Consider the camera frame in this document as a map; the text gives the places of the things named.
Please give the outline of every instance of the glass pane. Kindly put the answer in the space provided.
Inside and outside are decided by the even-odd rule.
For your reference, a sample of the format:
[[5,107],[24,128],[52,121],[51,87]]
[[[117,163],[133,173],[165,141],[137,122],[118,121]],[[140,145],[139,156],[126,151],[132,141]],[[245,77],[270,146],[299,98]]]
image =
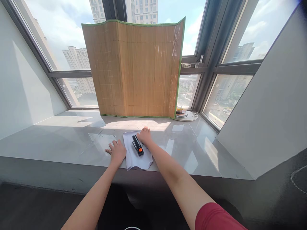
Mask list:
[[59,78],[58,82],[73,107],[98,108],[93,78]]
[[222,128],[252,78],[218,74],[203,113]]
[[52,70],[90,69],[81,23],[106,20],[101,0],[15,0]]
[[191,108],[199,78],[199,74],[180,75],[177,106]]
[[186,17],[182,55],[194,55],[205,0],[126,0],[128,22],[140,24],[177,23]]
[[222,63],[263,59],[299,1],[246,1]]

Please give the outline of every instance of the white wall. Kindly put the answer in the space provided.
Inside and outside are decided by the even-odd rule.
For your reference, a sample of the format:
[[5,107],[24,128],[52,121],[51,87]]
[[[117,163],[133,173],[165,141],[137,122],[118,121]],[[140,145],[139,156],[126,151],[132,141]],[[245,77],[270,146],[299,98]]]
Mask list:
[[66,110],[0,3],[0,139]]
[[307,148],[307,23],[289,19],[218,135],[257,178]]

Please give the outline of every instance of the bamboo blind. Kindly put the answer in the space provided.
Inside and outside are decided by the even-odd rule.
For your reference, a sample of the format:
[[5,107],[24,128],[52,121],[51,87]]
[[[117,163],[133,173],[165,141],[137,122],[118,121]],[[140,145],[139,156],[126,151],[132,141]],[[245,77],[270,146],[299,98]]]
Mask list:
[[184,26],[82,24],[101,115],[175,117]]

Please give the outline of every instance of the sky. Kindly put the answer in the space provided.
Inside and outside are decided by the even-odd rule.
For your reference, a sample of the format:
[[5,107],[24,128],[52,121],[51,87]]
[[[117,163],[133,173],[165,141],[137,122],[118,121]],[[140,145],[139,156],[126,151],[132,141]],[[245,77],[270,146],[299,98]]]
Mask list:
[[[25,0],[47,37],[60,70],[69,70],[62,50],[68,46],[85,48],[81,23],[94,23],[89,0]],[[205,0],[157,0],[158,23],[179,22],[186,17],[183,55],[193,55]],[[289,16],[297,0],[259,0],[240,45],[254,42],[250,59],[266,53]]]

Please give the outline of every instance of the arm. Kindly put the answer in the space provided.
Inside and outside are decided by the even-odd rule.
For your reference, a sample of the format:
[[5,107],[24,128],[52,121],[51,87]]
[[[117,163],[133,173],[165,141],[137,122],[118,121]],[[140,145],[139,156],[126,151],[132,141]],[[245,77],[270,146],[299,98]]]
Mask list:
[[144,127],[138,139],[153,155],[157,166],[172,191],[190,229],[195,229],[195,219],[200,208],[215,201],[194,181],[186,170],[151,139],[150,129]]
[[111,163],[96,184],[90,189],[78,207],[71,214],[62,229],[95,229],[101,210],[108,195],[113,177],[126,156],[126,149],[120,140],[105,149],[111,154]]

